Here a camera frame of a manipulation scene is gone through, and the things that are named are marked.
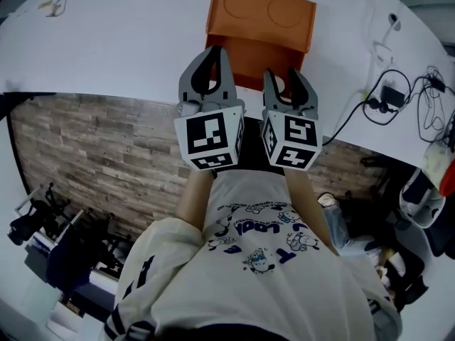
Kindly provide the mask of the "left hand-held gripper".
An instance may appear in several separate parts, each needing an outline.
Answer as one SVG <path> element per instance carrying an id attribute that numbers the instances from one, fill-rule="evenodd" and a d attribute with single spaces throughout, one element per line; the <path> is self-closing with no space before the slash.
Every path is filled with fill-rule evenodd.
<path id="1" fill-rule="evenodd" d="M 228 101 L 202 102 L 208 95 Z M 245 104 L 237 99 L 226 49 L 209 47 L 190 63 L 178 81 L 178 98 L 174 126 L 182 159 L 195 171 L 238 164 Z"/>

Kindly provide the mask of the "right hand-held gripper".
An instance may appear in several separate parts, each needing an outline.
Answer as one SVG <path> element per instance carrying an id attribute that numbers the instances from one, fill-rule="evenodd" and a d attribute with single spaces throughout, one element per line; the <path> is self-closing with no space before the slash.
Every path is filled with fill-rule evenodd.
<path id="1" fill-rule="evenodd" d="M 309 81 L 295 68 L 288 69 L 291 105 L 294 110 L 317 109 L 318 98 Z M 285 114 L 274 73 L 264 72 L 264 116 L 262 140 L 269 164 L 281 168 L 307 171 L 322 149 L 319 122 L 303 116 Z"/>

